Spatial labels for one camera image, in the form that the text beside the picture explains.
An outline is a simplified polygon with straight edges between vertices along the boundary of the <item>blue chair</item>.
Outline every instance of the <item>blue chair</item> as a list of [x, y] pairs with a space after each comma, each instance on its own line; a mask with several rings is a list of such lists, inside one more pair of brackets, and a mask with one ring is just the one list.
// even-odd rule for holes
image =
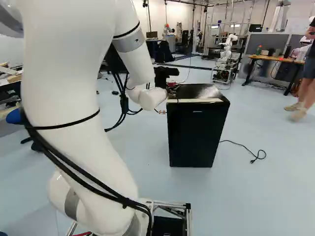
[[[13, 111], [11, 111], [5, 118], [6, 122], [8, 124], [17, 124], [17, 125], [23, 125], [23, 121], [22, 121], [22, 116], [21, 116], [21, 110], [20, 108], [14, 109]], [[21, 144], [25, 144], [29, 141], [32, 141], [31, 137], [28, 137], [26, 139], [23, 139], [21, 141]], [[38, 151], [41, 152], [40, 148], [36, 145], [36, 143], [33, 143], [31, 145], [31, 149], [34, 151]]]

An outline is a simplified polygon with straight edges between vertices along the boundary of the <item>ceiling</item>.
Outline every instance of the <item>ceiling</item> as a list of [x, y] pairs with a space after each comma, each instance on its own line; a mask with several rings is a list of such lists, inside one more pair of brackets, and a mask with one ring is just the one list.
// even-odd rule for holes
[[190, 3], [196, 3], [196, 4], [202, 4], [202, 5], [206, 5], [207, 3], [209, 5], [211, 4], [226, 4], [226, 1], [227, 0], [182, 0], [182, 1], [185, 1], [185, 2], [190, 2]]

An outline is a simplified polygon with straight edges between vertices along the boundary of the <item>storage box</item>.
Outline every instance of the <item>storage box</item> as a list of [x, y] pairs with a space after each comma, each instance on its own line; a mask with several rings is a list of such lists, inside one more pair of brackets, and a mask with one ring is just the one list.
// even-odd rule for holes
[[171, 167], [212, 167], [229, 106], [211, 84], [179, 85], [168, 95]]

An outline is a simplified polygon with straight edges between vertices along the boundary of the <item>shorts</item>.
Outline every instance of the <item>shorts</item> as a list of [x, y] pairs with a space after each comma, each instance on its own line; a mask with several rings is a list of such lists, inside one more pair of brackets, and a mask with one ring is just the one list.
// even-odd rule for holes
[[306, 79], [315, 78], [315, 58], [307, 57], [304, 65], [303, 77]]

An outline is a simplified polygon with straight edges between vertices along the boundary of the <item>bottle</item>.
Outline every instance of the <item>bottle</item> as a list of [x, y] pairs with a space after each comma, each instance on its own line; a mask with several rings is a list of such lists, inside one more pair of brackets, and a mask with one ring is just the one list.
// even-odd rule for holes
[[259, 45], [259, 47], [256, 50], [256, 55], [259, 56], [261, 54], [261, 51], [262, 51], [262, 46]]

